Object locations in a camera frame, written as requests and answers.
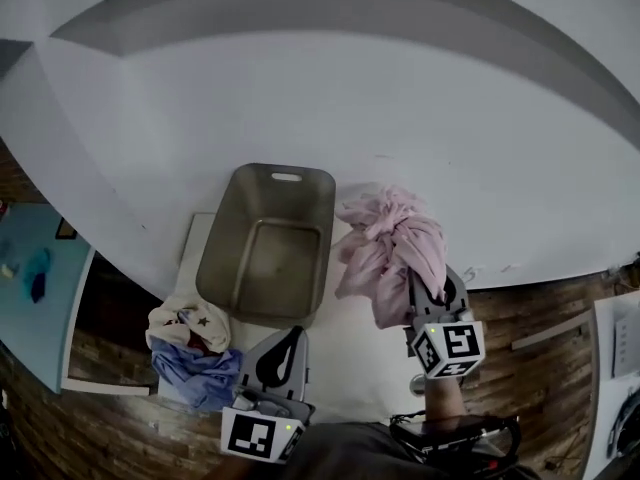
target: black and white marker cube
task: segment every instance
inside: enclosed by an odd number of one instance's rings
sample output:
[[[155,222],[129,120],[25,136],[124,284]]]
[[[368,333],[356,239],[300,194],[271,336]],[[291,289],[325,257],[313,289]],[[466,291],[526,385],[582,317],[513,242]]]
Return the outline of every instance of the black and white marker cube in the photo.
[[[248,459],[284,464],[305,428],[299,420],[225,407],[220,449]]]
[[[463,377],[485,357],[482,322],[425,324],[411,346],[428,379]]]

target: white cloth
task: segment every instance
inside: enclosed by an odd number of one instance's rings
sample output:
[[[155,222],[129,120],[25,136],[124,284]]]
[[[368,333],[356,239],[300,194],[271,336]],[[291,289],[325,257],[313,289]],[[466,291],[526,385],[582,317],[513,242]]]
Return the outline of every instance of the white cloth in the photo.
[[[198,295],[171,295],[162,306],[149,313],[147,346],[151,348],[150,336],[187,345],[191,332],[200,336],[212,352],[224,352],[231,343],[229,316],[224,311]]]

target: pink cloth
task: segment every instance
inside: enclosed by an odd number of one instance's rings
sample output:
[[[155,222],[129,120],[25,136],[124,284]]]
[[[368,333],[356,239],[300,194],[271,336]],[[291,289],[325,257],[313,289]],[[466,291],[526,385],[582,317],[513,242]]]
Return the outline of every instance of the pink cloth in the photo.
[[[440,224],[420,215],[421,203],[393,186],[363,194],[336,211],[353,228],[335,245],[339,261],[347,265],[336,297],[370,298],[380,329],[411,323],[407,267],[418,273],[434,299],[446,297],[447,246]]]

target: blue object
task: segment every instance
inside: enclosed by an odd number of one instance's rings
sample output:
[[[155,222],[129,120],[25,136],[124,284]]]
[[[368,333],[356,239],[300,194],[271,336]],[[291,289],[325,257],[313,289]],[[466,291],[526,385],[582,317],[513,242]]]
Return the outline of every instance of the blue object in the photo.
[[[220,356],[150,337],[151,364],[194,409],[220,411],[233,403],[233,385],[242,365],[242,352],[228,349]]]
[[[27,298],[34,303],[45,295],[46,276],[51,268],[51,251],[46,247],[36,251],[27,263],[22,284]]]
[[[60,214],[48,204],[11,205],[0,221],[0,242],[11,244],[11,262],[21,265],[21,271],[43,248],[53,258],[46,296],[37,304],[25,297],[21,280],[0,276],[0,340],[56,393],[60,392],[76,292],[84,283],[85,266],[93,258],[93,250],[80,236],[56,240],[58,224]]]

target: gray plastic basket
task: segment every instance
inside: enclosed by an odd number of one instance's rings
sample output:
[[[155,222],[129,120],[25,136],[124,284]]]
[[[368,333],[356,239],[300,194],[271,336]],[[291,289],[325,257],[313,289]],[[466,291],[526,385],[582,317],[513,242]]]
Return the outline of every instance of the gray plastic basket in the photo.
[[[335,186],[318,169],[238,168],[198,269],[202,298],[243,322],[308,327],[322,302]]]

